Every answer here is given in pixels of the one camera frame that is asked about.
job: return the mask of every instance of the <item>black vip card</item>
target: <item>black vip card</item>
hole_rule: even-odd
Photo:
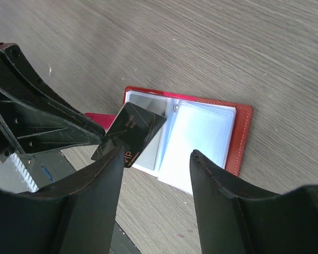
[[[91,159],[98,160],[114,147],[123,146],[125,168],[130,168],[165,121],[161,115],[125,103]]]

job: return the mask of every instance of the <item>red leather wallet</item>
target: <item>red leather wallet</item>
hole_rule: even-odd
[[[222,101],[217,101],[214,99],[205,99],[205,98],[199,98],[199,97],[194,97],[189,95],[175,94],[175,93],[169,93],[165,91],[159,91],[159,90],[153,90],[153,89],[147,89],[147,88],[141,88],[141,87],[133,87],[133,86],[128,86],[125,88],[125,93],[123,97],[124,103],[125,103],[126,92],[130,90],[141,92],[141,93],[160,95],[160,96],[169,97],[169,98],[183,99],[186,101],[235,107],[236,117],[235,117],[235,122],[233,126],[231,142],[229,145],[225,170],[227,170],[228,172],[236,176],[239,175],[240,166],[241,166],[243,155],[244,155],[244,149],[245,149],[246,141],[249,135],[250,124],[252,121],[252,115],[253,115],[252,106],[240,104],[240,103],[234,103],[234,102],[222,102]],[[85,115],[91,118],[94,122],[103,126],[104,129],[108,129],[115,118],[115,115],[103,115],[103,114],[96,114],[96,113],[86,113]]]

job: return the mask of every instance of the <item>open wallet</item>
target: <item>open wallet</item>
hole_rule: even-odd
[[[253,108],[182,94],[128,86],[130,102],[166,118],[133,167],[192,195],[191,152],[201,151],[213,163],[238,176]],[[108,130],[115,115],[86,113]]]

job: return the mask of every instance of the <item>wood grain surface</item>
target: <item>wood grain surface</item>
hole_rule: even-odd
[[[127,85],[251,104],[241,177],[318,183],[318,0],[0,0],[0,41],[82,112],[116,114]],[[143,253],[200,253],[192,198],[137,170],[117,221]]]

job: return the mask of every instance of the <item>black plastic robot arm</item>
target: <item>black plastic robot arm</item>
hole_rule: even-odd
[[[42,81],[18,45],[0,43],[0,163],[14,152],[100,144],[104,135]]]

